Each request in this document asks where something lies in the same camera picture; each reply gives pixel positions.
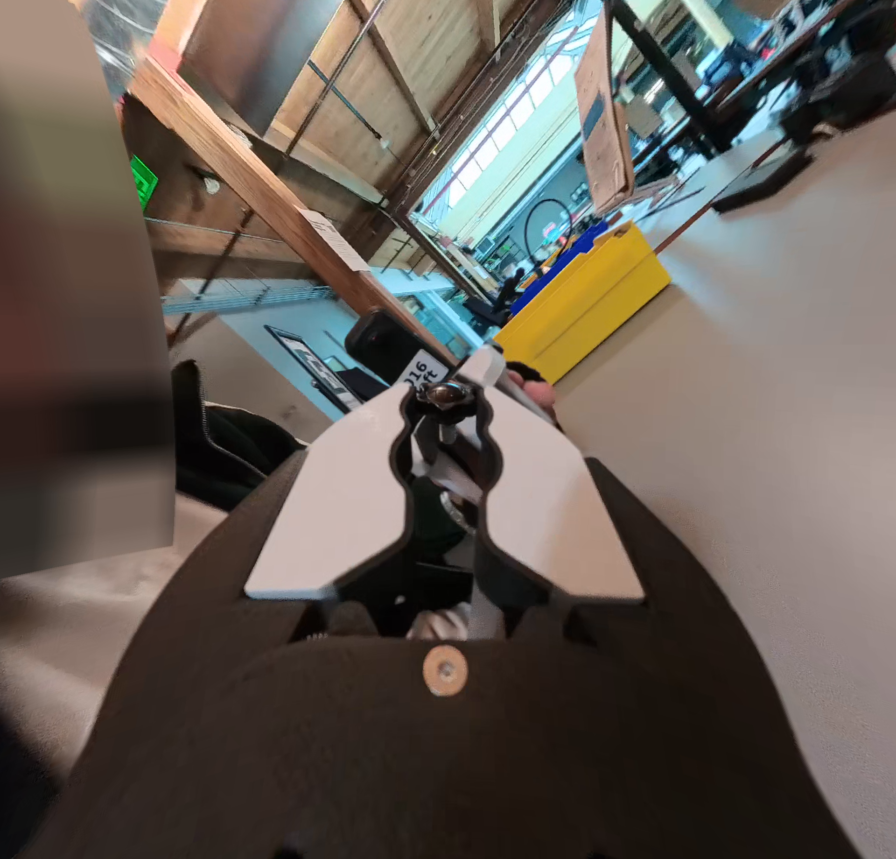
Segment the cream trousers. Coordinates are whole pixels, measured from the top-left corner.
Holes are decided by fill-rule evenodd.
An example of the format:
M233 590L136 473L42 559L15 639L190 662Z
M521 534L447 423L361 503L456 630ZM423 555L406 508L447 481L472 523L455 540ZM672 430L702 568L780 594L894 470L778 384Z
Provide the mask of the cream trousers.
M171 546L2 580L2 803L51 799L146 614L226 516L178 495Z

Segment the black star knob screw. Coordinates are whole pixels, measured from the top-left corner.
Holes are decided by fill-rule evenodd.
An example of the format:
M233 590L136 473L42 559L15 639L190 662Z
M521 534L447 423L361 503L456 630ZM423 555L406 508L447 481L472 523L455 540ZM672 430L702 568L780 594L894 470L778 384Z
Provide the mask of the black star knob screw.
M453 445L459 425L476 416L476 393L470 384L460 380L426 383L417 390L422 420L434 427L438 441Z

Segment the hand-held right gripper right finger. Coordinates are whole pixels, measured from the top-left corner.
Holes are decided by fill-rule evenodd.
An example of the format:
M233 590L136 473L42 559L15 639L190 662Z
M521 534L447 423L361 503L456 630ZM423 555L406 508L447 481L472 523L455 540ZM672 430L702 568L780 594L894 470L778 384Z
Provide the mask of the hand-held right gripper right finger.
M608 509L576 446L496 387L482 391L484 459L476 577L498 606L559 593L573 604L644 601Z

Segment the flat black device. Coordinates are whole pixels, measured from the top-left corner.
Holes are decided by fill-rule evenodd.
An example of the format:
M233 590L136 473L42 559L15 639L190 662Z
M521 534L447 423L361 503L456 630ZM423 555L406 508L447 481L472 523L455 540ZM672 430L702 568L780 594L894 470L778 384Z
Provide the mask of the flat black device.
M734 179L711 203L718 214L735 211L777 195L814 162L806 148L797 148L767 160Z

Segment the dark green jacket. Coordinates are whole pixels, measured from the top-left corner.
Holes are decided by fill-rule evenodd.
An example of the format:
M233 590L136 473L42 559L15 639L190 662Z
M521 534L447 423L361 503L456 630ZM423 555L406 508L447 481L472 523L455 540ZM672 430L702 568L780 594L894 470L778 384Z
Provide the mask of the dark green jacket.
M198 364L171 371L175 488L224 512L232 511L308 444L279 424L245 409L209 402Z

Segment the framed marker poster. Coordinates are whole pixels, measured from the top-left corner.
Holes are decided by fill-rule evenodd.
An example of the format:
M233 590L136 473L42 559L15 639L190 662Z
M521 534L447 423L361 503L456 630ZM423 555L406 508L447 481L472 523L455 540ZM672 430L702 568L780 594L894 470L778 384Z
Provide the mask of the framed marker poster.
M308 373L314 388L340 412L348 414L362 405L362 400L303 338L270 325L264 329Z

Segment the person's left hand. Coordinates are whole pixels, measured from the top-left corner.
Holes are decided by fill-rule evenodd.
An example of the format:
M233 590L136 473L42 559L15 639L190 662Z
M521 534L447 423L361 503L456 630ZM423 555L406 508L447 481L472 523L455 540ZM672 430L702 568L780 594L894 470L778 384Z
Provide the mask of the person's left hand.
M507 362L506 376L508 382L513 383L510 388L511 397L519 400L525 395L524 404L538 406L554 427L562 430L555 411L556 394L550 382L534 368L520 361Z

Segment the yellow plastic bin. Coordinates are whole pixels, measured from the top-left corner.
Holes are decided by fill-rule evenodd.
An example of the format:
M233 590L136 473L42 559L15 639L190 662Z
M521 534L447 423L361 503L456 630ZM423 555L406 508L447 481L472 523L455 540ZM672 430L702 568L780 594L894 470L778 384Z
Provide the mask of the yellow plastic bin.
M671 283L641 229L627 223L576 256L497 333L507 362L560 381Z

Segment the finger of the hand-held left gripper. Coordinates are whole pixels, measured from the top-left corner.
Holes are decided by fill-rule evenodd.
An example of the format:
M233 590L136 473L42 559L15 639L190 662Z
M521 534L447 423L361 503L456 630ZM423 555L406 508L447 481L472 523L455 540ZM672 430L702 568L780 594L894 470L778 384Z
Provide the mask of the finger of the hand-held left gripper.
M483 498L479 483L480 455L459 429L450 430L454 441L442 440L442 426L434 419L423 419L413 432L413 472L457 500L478 507Z
M506 371L504 354L498 345L482 345L456 370L456 379L478 387L494 387Z

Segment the black pole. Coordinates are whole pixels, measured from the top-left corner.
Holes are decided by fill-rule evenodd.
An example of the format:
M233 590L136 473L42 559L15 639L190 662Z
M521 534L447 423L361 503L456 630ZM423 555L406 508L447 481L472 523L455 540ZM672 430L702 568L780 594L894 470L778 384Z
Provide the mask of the black pole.
M714 154L729 150L731 138L718 116L699 101L682 73L661 45L655 40L626 0L601 0L609 7L611 17L622 27L634 47L641 52L666 88L685 110L693 132Z

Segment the blue plastic bin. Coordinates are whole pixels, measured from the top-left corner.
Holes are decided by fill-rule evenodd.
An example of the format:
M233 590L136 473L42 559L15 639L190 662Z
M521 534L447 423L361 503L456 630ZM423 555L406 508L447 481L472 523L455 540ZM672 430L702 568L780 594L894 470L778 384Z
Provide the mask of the blue plastic bin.
M609 229L606 220L600 220L599 223L588 228L583 234L564 251L559 253L554 259L552 267L541 277L536 278L529 286L527 286L519 298L510 305L511 316L516 316L530 304L549 284L551 284L557 276L566 270L566 268L579 255L589 253L593 248L595 241L605 234Z

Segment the wooden pillar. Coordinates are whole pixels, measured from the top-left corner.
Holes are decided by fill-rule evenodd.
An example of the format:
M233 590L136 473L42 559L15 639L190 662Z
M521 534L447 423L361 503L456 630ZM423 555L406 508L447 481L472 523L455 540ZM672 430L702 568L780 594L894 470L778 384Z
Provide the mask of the wooden pillar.
M375 278L371 270L353 270L306 216L306 208L286 183L268 168L220 119L208 103L158 59L138 63L130 94L256 213L356 314L387 310L423 339L434 356L448 364L448 351Z

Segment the paper notice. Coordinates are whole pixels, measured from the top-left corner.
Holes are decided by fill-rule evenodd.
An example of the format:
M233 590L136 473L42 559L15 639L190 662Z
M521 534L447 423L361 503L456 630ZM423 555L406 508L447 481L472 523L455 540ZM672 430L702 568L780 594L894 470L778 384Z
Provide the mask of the paper notice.
M306 208L299 208L298 206L296 208L350 270L359 273L370 272L370 266L337 231L325 215Z

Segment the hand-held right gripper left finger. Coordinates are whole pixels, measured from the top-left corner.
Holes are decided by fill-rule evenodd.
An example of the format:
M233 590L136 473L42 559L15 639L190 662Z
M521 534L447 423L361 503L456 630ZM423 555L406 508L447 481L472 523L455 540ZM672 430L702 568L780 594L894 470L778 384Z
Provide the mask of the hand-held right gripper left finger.
M311 445L246 597L409 602L414 395L411 386L390 387Z

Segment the green exit sign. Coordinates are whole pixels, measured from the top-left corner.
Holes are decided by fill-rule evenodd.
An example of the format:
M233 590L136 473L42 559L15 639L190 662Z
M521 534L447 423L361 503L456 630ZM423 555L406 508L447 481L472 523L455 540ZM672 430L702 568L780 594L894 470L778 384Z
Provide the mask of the green exit sign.
M130 157L130 166L140 199L140 207L145 212L158 186L159 177L137 155Z

